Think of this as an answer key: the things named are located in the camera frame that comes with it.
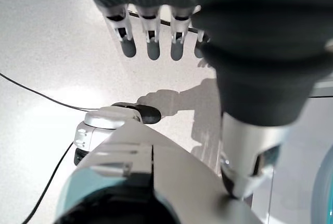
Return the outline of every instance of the black cable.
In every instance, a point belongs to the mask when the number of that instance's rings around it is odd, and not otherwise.
[[[62,160],[63,160],[64,157],[67,155],[67,152],[68,152],[68,150],[72,147],[72,145],[73,145],[73,143],[71,143],[71,144],[69,145],[69,147],[67,148],[67,150],[66,150],[66,151],[64,152],[64,154],[62,155],[62,157],[61,157],[61,159],[59,160],[59,162],[58,162],[56,168],[54,169],[54,171],[53,171],[53,173],[52,173],[52,175],[51,175],[51,177],[50,177],[50,179],[49,179],[49,181],[48,181],[48,183],[47,183],[47,185],[46,185],[44,191],[42,192],[40,198],[38,199],[36,205],[34,206],[34,208],[32,209],[32,211],[30,212],[30,214],[28,215],[28,217],[24,220],[24,222],[22,222],[22,224],[27,224],[27,223],[31,220],[31,218],[33,217],[33,215],[36,213],[38,207],[40,206],[40,203],[42,202],[42,200],[43,200],[43,198],[44,198],[44,196],[45,196],[45,194],[46,194],[46,192],[47,192],[47,190],[48,190],[48,187],[50,186],[50,184],[51,184],[51,182],[52,182],[52,180],[53,180],[54,175],[56,174],[56,172],[57,172],[57,170],[58,170],[58,168],[59,168],[59,166],[60,166]]]
[[[11,78],[5,76],[5,75],[2,74],[2,73],[0,73],[0,76],[3,77],[3,78],[5,78],[7,81],[9,81],[9,82],[11,82],[11,83],[13,83],[13,84],[15,84],[15,85],[17,85],[17,86],[23,88],[23,89],[26,89],[26,90],[28,90],[28,91],[30,91],[30,92],[32,92],[32,93],[35,93],[35,94],[37,94],[37,95],[40,95],[40,96],[42,96],[42,97],[44,97],[44,98],[46,98],[46,99],[48,99],[48,100],[50,100],[50,101],[52,101],[52,102],[54,102],[54,103],[60,104],[60,105],[62,105],[62,106],[65,106],[65,107],[68,107],[68,108],[73,108],[73,109],[80,110],[80,111],[84,111],[84,112],[88,112],[88,111],[90,111],[90,110],[98,110],[98,108],[81,108],[81,107],[75,107],[75,106],[71,106],[71,105],[68,105],[68,104],[65,104],[65,103],[59,102],[59,101],[57,101],[57,100],[54,100],[54,99],[51,98],[51,97],[48,97],[47,95],[44,95],[44,94],[42,94],[42,93],[40,93],[40,92],[38,92],[38,91],[36,91],[36,90],[30,89],[30,88],[28,88],[28,87],[26,87],[26,86],[24,86],[24,85],[22,85],[22,84],[20,84],[20,83],[18,83],[18,82],[16,82],[16,81],[12,80]]]
[[[332,98],[333,95],[310,96],[309,98]]]

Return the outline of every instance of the teal accent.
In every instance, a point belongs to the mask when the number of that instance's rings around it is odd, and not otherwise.
[[[125,181],[124,177],[106,177],[91,168],[76,170],[63,186],[56,210],[56,219],[76,205],[87,195]]]
[[[328,195],[328,203],[327,203],[327,224],[333,224],[333,175],[331,179],[331,189]]]

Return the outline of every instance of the black rubber fingertip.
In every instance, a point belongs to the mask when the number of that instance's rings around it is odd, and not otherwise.
[[[171,58],[174,61],[179,61],[183,56],[183,44],[180,42],[171,44]]]
[[[124,39],[122,42],[120,42],[121,48],[123,49],[123,53],[127,57],[133,57],[136,54],[136,47],[134,39],[127,40]]]
[[[201,43],[197,42],[195,48],[194,48],[194,54],[197,58],[203,58],[202,51],[200,49]]]
[[[147,52],[151,60],[157,60],[160,57],[160,43],[159,42],[147,43]]]

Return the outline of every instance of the speckled surface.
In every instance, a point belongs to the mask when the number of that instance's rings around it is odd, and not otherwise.
[[[3,74],[80,107],[139,98],[155,104],[166,117],[153,127],[214,168],[209,161],[217,158],[220,127],[215,74],[194,56],[195,34],[187,35],[184,56],[175,62],[170,28],[161,26],[162,54],[151,61],[140,21],[131,18],[137,55],[130,59],[121,54],[92,0],[1,0],[0,5]],[[0,204],[0,223],[15,224],[33,208],[84,113],[4,79],[0,89],[0,195],[6,199]],[[73,169],[72,157],[60,167],[31,223],[51,223],[66,172]]]

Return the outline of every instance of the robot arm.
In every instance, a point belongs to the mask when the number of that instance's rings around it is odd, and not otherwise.
[[[142,118],[115,106],[86,114],[77,133],[100,126],[110,133],[67,180],[56,224],[260,224],[220,177]]]

